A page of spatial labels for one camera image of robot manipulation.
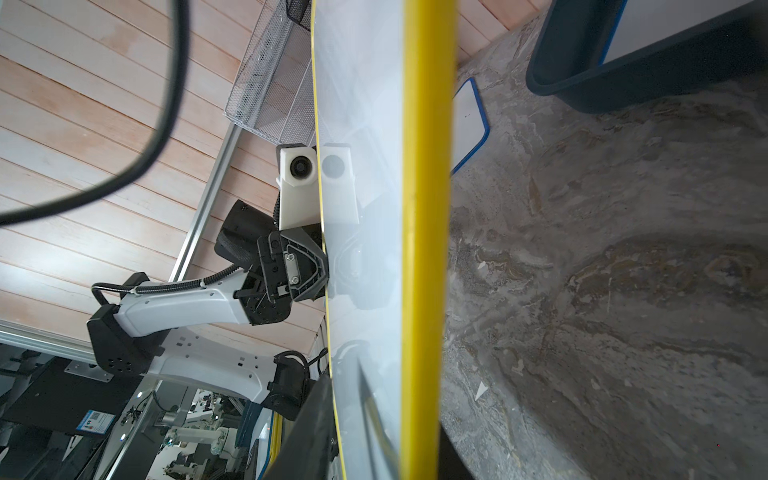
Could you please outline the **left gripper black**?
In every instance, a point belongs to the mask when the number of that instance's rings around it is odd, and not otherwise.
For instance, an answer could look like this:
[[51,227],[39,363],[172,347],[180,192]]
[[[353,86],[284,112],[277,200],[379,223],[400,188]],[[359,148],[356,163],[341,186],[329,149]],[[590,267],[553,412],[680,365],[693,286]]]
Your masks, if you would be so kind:
[[328,258],[318,223],[279,230],[266,213],[238,200],[224,220],[214,251],[246,273],[234,292],[253,325],[279,323],[294,303],[319,299]]

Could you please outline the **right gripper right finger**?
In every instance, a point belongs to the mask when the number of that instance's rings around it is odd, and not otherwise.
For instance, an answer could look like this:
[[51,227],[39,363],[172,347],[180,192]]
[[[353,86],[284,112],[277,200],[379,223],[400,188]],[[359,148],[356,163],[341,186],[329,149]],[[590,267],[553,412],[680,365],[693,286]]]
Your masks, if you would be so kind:
[[438,480],[473,480],[474,476],[467,468],[445,428],[440,425]]

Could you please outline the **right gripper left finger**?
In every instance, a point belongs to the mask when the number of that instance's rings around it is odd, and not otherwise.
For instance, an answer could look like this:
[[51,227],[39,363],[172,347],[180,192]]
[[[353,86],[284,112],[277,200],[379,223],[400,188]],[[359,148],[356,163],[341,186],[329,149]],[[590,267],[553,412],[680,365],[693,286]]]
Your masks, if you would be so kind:
[[293,429],[263,478],[328,479],[335,437],[332,379],[325,373],[313,386]]

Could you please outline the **yellow whiteboard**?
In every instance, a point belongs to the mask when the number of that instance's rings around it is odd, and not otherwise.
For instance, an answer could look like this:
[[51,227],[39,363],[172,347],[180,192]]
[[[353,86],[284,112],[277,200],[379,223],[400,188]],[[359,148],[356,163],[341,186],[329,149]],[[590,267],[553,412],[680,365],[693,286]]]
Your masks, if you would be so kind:
[[258,437],[254,445],[253,462],[254,479],[264,479],[266,473],[275,462],[282,446],[284,418],[274,411],[263,410],[264,420],[259,419],[257,425]]
[[347,479],[439,475],[456,15],[452,1],[312,7],[330,376]]

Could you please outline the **blue whiteboard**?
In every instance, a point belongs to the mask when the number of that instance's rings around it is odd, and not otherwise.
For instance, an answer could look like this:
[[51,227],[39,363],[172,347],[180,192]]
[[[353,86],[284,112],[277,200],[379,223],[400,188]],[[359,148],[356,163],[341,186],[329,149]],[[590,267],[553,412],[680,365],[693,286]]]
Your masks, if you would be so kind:
[[624,1],[601,63],[628,55],[748,4],[748,0]]
[[467,79],[453,98],[451,174],[455,175],[483,146],[490,124],[476,80]]

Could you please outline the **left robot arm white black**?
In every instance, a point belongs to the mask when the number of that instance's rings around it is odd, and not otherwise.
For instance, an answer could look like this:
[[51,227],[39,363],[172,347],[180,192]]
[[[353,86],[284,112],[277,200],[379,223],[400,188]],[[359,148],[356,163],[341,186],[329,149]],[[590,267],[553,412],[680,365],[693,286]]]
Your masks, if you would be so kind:
[[329,277],[321,213],[293,213],[279,199],[267,215],[238,201],[214,251],[229,264],[207,277],[156,283],[136,272],[121,284],[93,284],[99,308],[87,329],[96,362],[115,376],[184,382],[294,420],[314,384],[305,355],[250,355],[195,329],[269,326],[287,320],[294,304],[320,298]]

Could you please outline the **teal plastic storage box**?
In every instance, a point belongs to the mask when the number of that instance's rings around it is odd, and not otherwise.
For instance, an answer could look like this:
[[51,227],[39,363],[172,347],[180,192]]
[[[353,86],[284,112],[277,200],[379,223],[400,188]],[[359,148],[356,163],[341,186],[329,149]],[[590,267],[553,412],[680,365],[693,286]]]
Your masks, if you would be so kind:
[[602,64],[623,2],[553,2],[528,65],[528,89],[538,96],[554,96],[582,113],[605,113],[767,67],[764,1],[749,1]]

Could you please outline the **black mesh wall basket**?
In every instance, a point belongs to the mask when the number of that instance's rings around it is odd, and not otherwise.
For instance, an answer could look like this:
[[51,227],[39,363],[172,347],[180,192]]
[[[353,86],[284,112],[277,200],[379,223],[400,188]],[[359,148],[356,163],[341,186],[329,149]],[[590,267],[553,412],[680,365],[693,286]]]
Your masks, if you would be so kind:
[[311,0],[286,0],[286,15],[296,25],[311,31]]

